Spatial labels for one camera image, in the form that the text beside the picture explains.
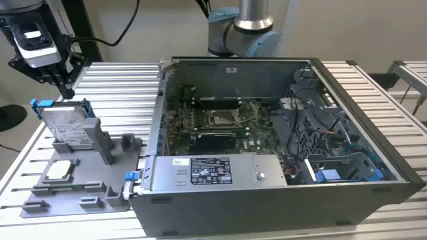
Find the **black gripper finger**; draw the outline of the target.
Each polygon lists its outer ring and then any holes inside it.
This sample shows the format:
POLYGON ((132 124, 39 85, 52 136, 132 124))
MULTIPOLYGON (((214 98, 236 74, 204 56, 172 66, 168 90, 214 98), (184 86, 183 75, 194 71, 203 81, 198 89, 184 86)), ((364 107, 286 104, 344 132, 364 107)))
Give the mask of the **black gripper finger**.
POLYGON ((72 99, 75 96, 74 84, 83 71, 83 68, 88 65, 88 58, 82 53, 71 53, 70 56, 71 72, 66 75, 64 87, 66 87, 66 99, 72 99))
POLYGON ((8 66, 34 79, 40 84, 50 83, 56 86, 63 98, 67 98, 67 67, 66 62, 60 61, 46 66, 32 68, 24 59, 18 55, 8 61, 8 66))

